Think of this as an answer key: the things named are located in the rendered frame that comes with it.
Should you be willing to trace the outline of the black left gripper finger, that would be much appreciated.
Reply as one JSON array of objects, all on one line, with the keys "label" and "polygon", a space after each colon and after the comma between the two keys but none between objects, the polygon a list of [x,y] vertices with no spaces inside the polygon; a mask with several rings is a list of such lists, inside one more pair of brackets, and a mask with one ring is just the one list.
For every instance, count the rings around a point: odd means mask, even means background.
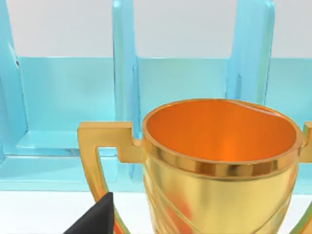
[{"label": "black left gripper finger", "polygon": [[113,234],[113,193],[108,192],[63,234]]}]

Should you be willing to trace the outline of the light blue rack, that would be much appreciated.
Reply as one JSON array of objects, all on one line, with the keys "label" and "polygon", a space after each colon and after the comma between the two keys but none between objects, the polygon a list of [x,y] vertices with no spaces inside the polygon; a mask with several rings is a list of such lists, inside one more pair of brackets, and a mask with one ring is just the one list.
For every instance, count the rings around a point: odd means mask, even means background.
[{"label": "light blue rack", "polygon": [[0,191],[87,191],[82,121],[222,98],[273,31],[267,106],[312,120],[312,0],[0,0]]}]

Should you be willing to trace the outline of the gold trophy cup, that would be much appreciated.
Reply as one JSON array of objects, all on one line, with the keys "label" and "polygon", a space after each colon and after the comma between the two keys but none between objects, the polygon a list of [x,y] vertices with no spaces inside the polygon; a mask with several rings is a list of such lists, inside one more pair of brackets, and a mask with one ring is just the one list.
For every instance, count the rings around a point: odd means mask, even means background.
[{"label": "gold trophy cup", "polygon": [[144,117],[141,139],[132,129],[128,121],[80,123],[80,158],[95,201],[109,191],[100,147],[142,164],[155,234],[277,234],[299,164],[312,163],[312,121],[300,129],[241,100],[170,102]]}]

